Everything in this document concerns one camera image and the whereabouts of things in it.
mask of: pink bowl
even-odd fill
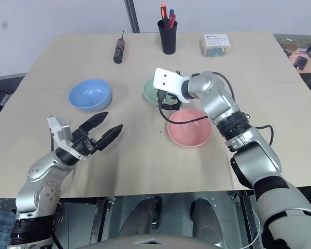
[[[170,120],[183,122],[206,114],[196,109],[182,109],[174,113]],[[171,139],[184,147],[197,147],[204,144],[211,136],[211,122],[208,118],[187,124],[167,124],[168,134]]]

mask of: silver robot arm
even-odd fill
[[[212,72],[189,78],[158,68],[153,85],[162,96],[170,93],[183,103],[201,101],[227,147],[235,153],[231,166],[239,182],[255,191],[264,246],[310,249],[311,204],[282,178],[279,158],[225,91],[222,79]]]
[[[37,160],[16,197],[16,222],[8,248],[50,249],[53,216],[61,195],[61,184],[75,164],[97,150],[102,151],[121,132],[123,125],[107,131],[99,141],[88,137],[107,116],[99,113],[71,133],[59,118],[47,119],[58,149]]]

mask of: label on box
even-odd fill
[[[230,46],[227,35],[205,35],[207,47]]]

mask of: pen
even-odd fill
[[[174,10],[171,9],[169,12],[169,28],[172,29],[174,27],[176,15],[174,14]]]
[[[160,11],[161,11],[162,20],[164,22],[164,28],[168,28],[168,17],[167,17],[166,5],[165,4],[160,5]]]

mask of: green bowl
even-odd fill
[[[158,106],[157,103],[157,89],[153,87],[153,80],[154,78],[148,80],[143,88],[143,95],[144,97],[154,106]],[[172,100],[169,95],[166,96],[163,103],[168,105],[173,105],[176,103],[176,100]]]

